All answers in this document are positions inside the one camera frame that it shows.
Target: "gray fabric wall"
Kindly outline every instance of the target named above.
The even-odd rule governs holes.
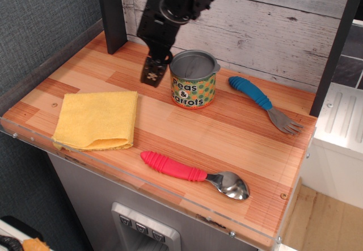
[[[100,18],[98,0],[0,0],[0,96]],[[54,250],[88,249],[42,151],[0,133],[5,215],[37,229]]]

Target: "can label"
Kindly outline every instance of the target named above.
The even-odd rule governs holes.
[[[215,93],[216,75],[202,81],[185,81],[171,75],[171,96],[173,101],[184,108],[202,108],[211,103]]]

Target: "light wooden floor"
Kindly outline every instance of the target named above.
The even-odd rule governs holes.
[[[295,195],[282,243],[298,251],[363,250],[363,210],[305,186]]]

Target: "metal spoon head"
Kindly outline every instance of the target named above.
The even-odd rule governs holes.
[[[222,171],[206,178],[217,190],[236,200],[246,200],[250,196],[247,184],[235,173]]]

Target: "yellow towel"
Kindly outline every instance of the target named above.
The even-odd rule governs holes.
[[[78,150],[127,149],[133,145],[136,104],[135,91],[65,94],[52,140]]]

